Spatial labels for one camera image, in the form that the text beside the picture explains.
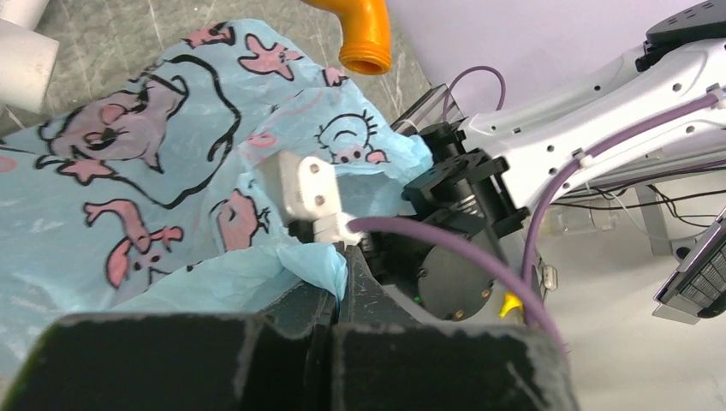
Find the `blue printed plastic bag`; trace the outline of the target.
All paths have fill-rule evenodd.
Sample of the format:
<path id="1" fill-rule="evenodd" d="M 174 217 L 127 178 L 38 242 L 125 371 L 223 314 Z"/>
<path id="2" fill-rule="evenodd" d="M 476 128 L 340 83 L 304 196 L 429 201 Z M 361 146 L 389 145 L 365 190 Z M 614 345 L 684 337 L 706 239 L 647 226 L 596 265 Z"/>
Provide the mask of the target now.
<path id="1" fill-rule="evenodd" d="M 359 88 L 257 20 L 202 28 L 106 97 L 1 140 L 1 374 L 55 318 L 109 308 L 263 307 L 298 276 L 341 288 L 340 265 L 283 227 L 253 168 L 280 150 L 339 175 L 356 217 L 396 214 L 432 164 Z"/>

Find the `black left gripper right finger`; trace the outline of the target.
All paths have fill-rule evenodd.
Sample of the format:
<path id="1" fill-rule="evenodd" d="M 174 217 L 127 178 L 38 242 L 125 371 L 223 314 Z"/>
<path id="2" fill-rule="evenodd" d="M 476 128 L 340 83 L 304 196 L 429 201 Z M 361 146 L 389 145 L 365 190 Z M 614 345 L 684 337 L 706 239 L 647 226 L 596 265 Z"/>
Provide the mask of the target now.
<path id="1" fill-rule="evenodd" d="M 373 278 L 357 247 L 331 334 L 335 410 L 576 410 L 568 366 L 542 331 L 422 324 Z"/>

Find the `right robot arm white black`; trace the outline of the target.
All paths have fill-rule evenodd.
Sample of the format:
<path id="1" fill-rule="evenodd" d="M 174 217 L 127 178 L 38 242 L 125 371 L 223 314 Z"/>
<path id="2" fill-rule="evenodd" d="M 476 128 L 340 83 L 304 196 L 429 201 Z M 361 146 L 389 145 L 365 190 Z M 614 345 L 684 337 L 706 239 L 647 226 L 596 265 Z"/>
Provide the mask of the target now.
<path id="1" fill-rule="evenodd" d="M 402 190 L 416 217 L 497 253 L 527 237 L 520 285 L 541 301 L 535 242 L 548 206 L 666 146 L 725 127 L 725 4 L 705 1 L 652 27 L 584 81 L 521 110 L 422 131 L 434 165 Z"/>

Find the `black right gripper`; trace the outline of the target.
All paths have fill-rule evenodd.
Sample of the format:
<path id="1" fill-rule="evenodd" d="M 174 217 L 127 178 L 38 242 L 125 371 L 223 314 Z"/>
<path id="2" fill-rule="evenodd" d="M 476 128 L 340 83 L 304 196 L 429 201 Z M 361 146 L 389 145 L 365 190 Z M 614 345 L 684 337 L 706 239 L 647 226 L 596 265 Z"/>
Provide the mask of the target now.
<path id="1" fill-rule="evenodd" d="M 503 256 L 496 233 L 483 217 L 404 217 L 431 225 L 485 250 Z M 289 233 L 312 242 L 312 223 L 293 221 Z M 437 319 L 462 321 L 478 313 L 489 301 L 495 284 L 490 272 L 447 248 L 394 233 L 366 235 L 359 250 L 373 279 L 393 286 Z"/>

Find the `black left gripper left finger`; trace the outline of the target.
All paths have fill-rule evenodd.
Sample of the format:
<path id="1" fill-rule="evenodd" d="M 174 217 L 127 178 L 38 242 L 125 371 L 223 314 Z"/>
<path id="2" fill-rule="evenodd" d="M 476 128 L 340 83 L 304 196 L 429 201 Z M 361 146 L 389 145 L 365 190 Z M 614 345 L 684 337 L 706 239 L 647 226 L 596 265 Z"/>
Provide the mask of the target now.
<path id="1" fill-rule="evenodd" d="M 306 283 L 255 314 L 72 314 L 2 409 L 314 410 L 335 316 L 335 297 Z"/>

